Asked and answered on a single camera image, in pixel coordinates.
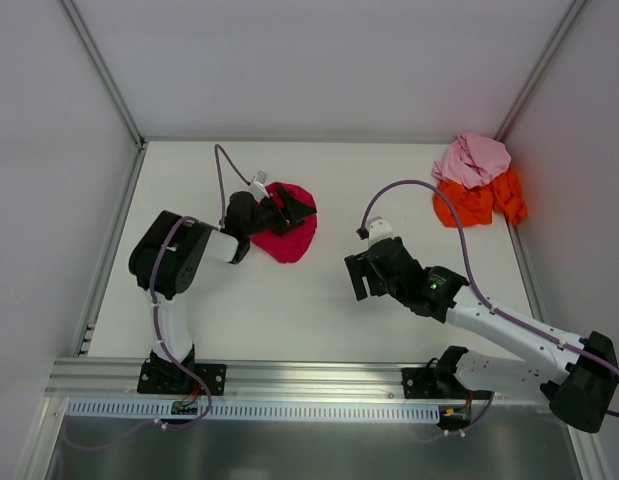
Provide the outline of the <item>magenta t shirt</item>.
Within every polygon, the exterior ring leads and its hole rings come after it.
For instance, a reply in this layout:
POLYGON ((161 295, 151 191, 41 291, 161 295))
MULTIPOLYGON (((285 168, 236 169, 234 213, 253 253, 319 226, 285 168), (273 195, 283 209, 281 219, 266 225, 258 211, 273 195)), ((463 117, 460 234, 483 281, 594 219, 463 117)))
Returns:
MULTIPOLYGON (((272 182, 266 186, 266 189, 278 206, 282 205, 282 199, 277 192, 278 187, 282 187, 294 199, 303 204, 317 208, 313 195, 303 187, 296 184, 272 182)), ((251 243, 273 257, 278 263, 296 263, 308 251, 317 229, 318 216, 313 214, 304 219, 303 224, 282 236, 271 231, 265 231, 253 236, 251 243)))

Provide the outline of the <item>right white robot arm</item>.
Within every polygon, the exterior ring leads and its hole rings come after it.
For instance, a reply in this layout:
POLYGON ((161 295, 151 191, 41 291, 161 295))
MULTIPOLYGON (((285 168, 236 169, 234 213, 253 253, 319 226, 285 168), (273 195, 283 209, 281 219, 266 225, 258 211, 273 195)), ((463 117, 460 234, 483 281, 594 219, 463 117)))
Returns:
POLYGON ((477 294, 464 276, 421 266, 398 237, 344 262, 358 300, 388 295, 419 317, 472 332, 509 352, 501 358, 448 347, 426 377, 442 397, 500 393, 545 404, 580 431, 600 431, 619 383, 614 345, 605 335, 581 337, 516 317, 477 294))

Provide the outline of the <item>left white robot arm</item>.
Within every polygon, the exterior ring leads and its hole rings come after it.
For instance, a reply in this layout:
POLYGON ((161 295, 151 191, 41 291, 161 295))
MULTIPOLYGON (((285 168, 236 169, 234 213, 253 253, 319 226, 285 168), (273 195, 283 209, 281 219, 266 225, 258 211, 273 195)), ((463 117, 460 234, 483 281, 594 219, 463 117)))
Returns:
POLYGON ((138 380, 141 394, 180 394, 198 387, 187 306, 181 296, 205 259, 237 265, 257 246, 277 262, 298 262, 315 236, 314 197, 280 182, 233 193, 219 226, 164 210, 134 247, 131 275, 150 304, 155 344, 138 380))

